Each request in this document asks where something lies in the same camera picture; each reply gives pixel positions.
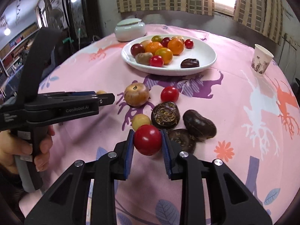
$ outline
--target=finger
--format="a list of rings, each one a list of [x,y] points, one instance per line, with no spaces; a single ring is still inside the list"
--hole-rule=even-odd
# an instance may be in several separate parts
[[[30,155],[32,153],[32,147],[30,144],[12,134],[7,133],[3,139],[1,149],[4,153],[10,155]]]
[[[46,137],[40,142],[41,153],[46,154],[52,146],[53,146],[52,137],[50,135],[46,135]]]
[[[55,136],[55,131],[54,131],[53,125],[49,125],[48,134],[51,135],[51,136]]]
[[[49,167],[49,162],[47,162],[47,163],[45,163],[43,166],[37,168],[37,171],[38,171],[38,172],[45,171],[45,170],[48,169],[48,167]]]
[[[40,168],[41,166],[43,166],[44,164],[49,162],[49,159],[50,159],[49,152],[46,154],[39,154],[38,156],[35,157],[34,164],[35,164],[36,168]]]

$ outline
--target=paper cup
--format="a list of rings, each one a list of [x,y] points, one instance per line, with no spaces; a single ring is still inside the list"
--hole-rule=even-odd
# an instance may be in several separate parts
[[[266,48],[255,44],[254,56],[252,59],[251,67],[258,73],[263,74],[270,62],[273,59],[273,54]]]

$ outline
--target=dark brown chestnut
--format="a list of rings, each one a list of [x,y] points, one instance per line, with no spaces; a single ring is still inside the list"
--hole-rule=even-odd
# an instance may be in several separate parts
[[[197,140],[207,140],[217,134],[215,124],[195,110],[187,110],[183,115],[183,122],[189,134]]]
[[[179,120],[178,107],[171,101],[156,105],[151,113],[152,124],[158,129],[173,129],[177,126]]]
[[[181,68],[196,68],[199,67],[199,61],[194,58],[188,58],[182,61]]]
[[[179,143],[182,150],[193,154],[196,148],[195,137],[190,135],[186,129],[174,129],[168,132],[169,140]]]

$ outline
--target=ceiling light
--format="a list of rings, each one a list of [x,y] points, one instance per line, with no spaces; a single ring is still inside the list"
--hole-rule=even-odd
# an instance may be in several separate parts
[[[11,33],[11,30],[9,28],[7,28],[5,31],[4,31],[4,34],[5,35],[9,35]]]

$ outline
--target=red cherry tomato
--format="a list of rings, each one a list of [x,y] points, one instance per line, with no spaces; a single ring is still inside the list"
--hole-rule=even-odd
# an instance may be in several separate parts
[[[143,45],[141,45],[141,44],[134,44],[134,45],[130,48],[130,52],[131,52],[131,54],[135,57],[135,56],[138,55],[139,53],[144,53],[144,52],[145,52],[145,48],[144,48]]]
[[[133,144],[139,153],[152,156],[161,149],[161,133],[153,125],[142,125],[134,134]]]
[[[161,56],[153,56],[150,58],[150,66],[153,67],[162,67],[164,65],[164,60]]]
[[[164,88],[160,94],[160,99],[162,102],[166,102],[166,101],[176,102],[178,98],[179,98],[179,91],[173,86],[168,86]]]
[[[163,47],[168,48],[168,43],[169,43],[170,40],[171,40],[170,37],[163,38],[163,40],[161,41],[161,44],[163,45]]]
[[[190,39],[187,39],[184,44],[187,49],[192,49],[194,46],[194,42]]]

